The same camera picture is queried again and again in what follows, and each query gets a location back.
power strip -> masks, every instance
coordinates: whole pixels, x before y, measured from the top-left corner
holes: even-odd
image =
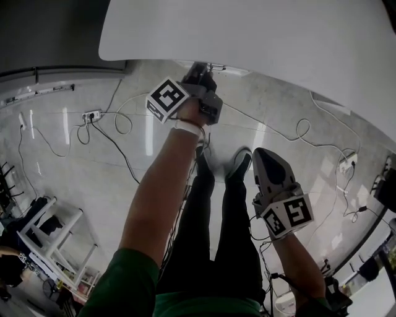
[[[90,123],[91,122],[90,117],[92,115],[93,115],[92,122],[98,121],[102,116],[101,110],[95,110],[95,111],[89,111],[89,112],[83,113],[82,121],[84,121],[84,123]]]
[[[355,164],[358,162],[358,155],[356,153],[353,153],[347,156],[346,159],[343,159],[338,164],[338,170],[341,173],[345,174],[352,167],[352,162],[354,162]]]

leg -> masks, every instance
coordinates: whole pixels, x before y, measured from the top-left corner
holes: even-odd
[[[243,183],[250,162],[251,156],[246,155],[239,168],[242,170],[238,169],[226,179],[222,232],[215,265],[221,288],[227,291],[227,295],[259,301],[262,290],[260,258],[251,241]]]
[[[157,293],[197,291],[208,278],[210,197],[215,178],[198,159],[198,174],[180,218],[171,256],[157,285]]]

forearm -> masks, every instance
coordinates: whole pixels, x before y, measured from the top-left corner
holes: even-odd
[[[169,232],[183,199],[198,137],[172,129],[147,170],[129,209],[120,248],[150,256],[160,266]]]
[[[273,245],[282,262],[285,275],[302,291],[314,298],[325,297],[325,283],[321,270],[294,234],[276,240]],[[299,308],[307,298],[292,289]]]
[[[13,256],[19,256],[19,251],[9,248],[8,246],[0,246],[0,256],[3,255],[13,255]]]

black pants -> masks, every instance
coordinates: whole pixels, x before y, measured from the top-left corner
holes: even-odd
[[[215,260],[209,260],[210,197],[214,184],[213,175],[195,178],[157,293],[188,292],[260,302],[260,259],[250,237],[243,180],[226,183],[220,242]]]

hand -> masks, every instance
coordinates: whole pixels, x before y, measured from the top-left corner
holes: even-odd
[[[187,100],[178,110],[177,118],[190,121],[200,127],[203,127],[208,121],[208,117],[199,111],[199,102],[197,99]]]

